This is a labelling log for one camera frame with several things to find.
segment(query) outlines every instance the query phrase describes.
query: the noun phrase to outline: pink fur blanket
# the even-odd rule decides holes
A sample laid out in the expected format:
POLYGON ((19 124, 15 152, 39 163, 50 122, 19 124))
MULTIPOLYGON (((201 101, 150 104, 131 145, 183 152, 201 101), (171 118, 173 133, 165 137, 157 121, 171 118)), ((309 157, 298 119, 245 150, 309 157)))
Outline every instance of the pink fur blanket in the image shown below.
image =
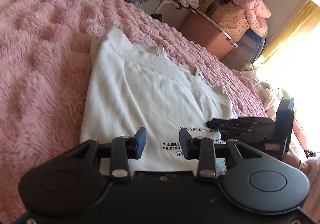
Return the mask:
POLYGON ((0 220, 23 211, 22 175, 79 143, 91 36, 111 25, 133 43, 164 45, 173 61, 224 85, 239 116, 265 113, 254 86, 205 48, 122 0, 0 0, 0 220))

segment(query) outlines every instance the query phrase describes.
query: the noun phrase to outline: pink fluffy blanket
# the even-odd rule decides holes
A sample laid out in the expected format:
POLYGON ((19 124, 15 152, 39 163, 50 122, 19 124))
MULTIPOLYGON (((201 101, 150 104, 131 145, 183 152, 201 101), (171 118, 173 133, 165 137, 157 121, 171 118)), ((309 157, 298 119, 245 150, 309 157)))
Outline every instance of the pink fluffy blanket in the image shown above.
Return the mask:
POLYGON ((122 0, 0 0, 0 220, 23 211, 22 175, 79 143, 91 36, 115 25, 133 43, 224 85, 239 116, 265 117, 254 86, 205 48, 122 0))

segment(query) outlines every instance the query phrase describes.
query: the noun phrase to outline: yellow curtain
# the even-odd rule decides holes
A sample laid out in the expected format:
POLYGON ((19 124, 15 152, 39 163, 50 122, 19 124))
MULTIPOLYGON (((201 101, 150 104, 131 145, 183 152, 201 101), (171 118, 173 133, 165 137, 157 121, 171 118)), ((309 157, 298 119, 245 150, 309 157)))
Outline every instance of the yellow curtain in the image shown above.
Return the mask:
POLYGON ((260 67, 278 52, 281 52, 297 36, 311 32, 320 22, 320 7, 310 1, 286 29, 266 48, 254 65, 260 67))

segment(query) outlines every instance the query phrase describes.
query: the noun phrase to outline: patterned bag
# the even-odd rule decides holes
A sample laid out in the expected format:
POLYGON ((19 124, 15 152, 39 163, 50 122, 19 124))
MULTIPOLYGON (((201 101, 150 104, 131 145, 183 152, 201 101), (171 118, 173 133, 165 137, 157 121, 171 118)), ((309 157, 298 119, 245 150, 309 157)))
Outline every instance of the patterned bag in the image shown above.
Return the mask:
POLYGON ((235 42, 250 28, 244 8, 231 0, 206 0, 198 10, 221 26, 235 42))

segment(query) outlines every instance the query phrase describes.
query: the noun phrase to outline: screw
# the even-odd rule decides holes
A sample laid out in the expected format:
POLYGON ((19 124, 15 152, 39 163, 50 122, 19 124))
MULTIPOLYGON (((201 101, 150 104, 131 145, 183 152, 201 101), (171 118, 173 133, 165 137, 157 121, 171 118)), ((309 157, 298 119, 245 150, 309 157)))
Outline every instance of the screw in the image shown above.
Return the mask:
POLYGON ((37 224, 34 219, 27 219, 26 223, 27 224, 37 224))
POLYGON ((166 177, 166 176, 160 176, 160 181, 167 181, 168 180, 168 177, 166 177))
POLYGON ((216 173, 210 169, 204 169, 199 172, 200 176, 204 178, 212 178, 216 175, 216 173))
POLYGON ((116 169, 116 170, 113 170, 111 174, 116 178, 124 178, 128 175, 128 172, 123 169, 116 169))

